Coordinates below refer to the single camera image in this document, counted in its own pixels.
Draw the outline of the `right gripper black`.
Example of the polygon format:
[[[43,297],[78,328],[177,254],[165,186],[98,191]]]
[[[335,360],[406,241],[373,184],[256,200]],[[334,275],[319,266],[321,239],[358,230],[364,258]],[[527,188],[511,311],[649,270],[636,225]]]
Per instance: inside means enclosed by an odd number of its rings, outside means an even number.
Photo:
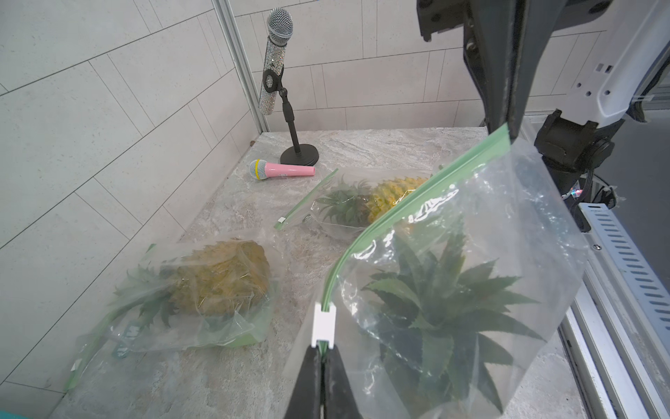
[[[516,140],[539,60],[565,1],[417,0],[420,35],[463,26],[463,57],[483,101],[490,133]]]

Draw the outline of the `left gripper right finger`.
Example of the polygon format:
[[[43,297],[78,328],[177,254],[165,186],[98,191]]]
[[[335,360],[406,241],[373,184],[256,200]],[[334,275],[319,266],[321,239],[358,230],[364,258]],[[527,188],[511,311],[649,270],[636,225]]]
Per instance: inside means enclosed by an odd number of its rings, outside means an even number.
[[[345,366],[337,346],[323,358],[323,417],[361,419]]]

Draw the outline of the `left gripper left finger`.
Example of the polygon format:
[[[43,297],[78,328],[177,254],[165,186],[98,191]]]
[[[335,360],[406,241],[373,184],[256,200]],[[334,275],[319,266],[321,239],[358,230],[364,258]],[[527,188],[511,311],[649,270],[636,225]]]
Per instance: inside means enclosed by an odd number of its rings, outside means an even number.
[[[307,347],[284,419],[320,419],[321,355]]]

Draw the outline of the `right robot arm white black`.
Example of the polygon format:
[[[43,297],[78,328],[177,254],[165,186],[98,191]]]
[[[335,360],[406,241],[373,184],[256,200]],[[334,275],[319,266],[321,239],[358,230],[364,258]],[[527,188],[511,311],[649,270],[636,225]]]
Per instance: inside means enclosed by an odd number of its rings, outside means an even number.
[[[551,34],[601,17],[607,1],[420,1],[420,34],[463,29],[463,59],[483,102],[486,127],[518,137]],[[535,145],[562,195],[591,183],[633,103],[669,63],[669,4],[627,1],[605,48],[539,130]]]

